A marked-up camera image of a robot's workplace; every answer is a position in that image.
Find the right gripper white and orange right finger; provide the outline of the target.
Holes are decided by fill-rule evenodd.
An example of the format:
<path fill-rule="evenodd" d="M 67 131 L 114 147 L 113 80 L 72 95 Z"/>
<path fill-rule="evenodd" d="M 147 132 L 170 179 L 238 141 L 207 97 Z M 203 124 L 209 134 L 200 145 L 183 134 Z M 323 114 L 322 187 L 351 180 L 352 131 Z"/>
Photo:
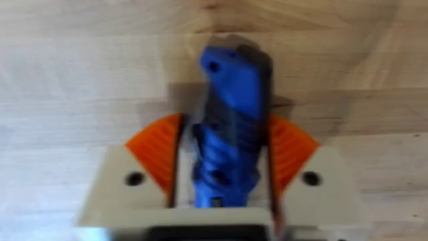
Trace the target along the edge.
<path fill-rule="evenodd" d="M 276 234 L 362 234 L 363 211 L 338 151 L 273 115 L 268 164 Z"/>

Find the right gripper white and orange left finger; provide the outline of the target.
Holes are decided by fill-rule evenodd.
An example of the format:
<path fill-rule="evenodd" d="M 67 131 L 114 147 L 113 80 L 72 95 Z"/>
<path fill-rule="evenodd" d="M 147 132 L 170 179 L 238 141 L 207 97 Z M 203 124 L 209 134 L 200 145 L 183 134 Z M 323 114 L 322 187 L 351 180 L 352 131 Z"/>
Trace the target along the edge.
<path fill-rule="evenodd" d="M 162 117 L 107 149 L 79 226 L 147 226 L 175 205 L 181 113 Z"/>

